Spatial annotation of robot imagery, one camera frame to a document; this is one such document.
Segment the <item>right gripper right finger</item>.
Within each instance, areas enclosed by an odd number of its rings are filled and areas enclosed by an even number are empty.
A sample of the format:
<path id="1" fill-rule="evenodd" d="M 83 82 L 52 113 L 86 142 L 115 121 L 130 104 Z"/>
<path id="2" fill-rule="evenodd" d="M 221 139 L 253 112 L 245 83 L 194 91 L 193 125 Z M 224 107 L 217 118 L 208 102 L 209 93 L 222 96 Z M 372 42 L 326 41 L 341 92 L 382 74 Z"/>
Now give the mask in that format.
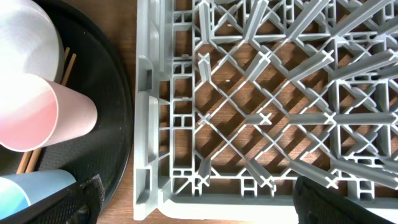
<path id="1" fill-rule="evenodd" d="M 383 224 L 389 222 L 303 176 L 296 181 L 293 202 L 300 224 Z"/>

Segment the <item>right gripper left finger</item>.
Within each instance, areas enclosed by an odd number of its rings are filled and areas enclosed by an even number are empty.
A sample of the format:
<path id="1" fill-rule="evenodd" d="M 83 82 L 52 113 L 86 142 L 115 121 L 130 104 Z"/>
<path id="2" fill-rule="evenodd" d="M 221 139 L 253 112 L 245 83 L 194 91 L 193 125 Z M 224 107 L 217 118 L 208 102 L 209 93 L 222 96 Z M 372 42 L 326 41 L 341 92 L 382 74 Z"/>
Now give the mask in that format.
<path id="1" fill-rule="evenodd" d="M 45 199 L 1 220 L 1 223 L 96 223 L 104 204 L 100 175 L 75 182 Z"/>

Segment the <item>pink cup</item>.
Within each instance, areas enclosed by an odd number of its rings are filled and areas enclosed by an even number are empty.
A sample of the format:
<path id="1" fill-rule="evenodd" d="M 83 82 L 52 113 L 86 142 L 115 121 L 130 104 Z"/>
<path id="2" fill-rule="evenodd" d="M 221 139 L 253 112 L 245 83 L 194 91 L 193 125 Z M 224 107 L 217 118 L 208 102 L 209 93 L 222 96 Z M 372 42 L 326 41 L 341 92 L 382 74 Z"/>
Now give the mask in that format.
<path id="1" fill-rule="evenodd" d="M 87 96 L 37 75 L 1 77 L 1 145 L 28 152 L 88 134 L 98 112 Z"/>

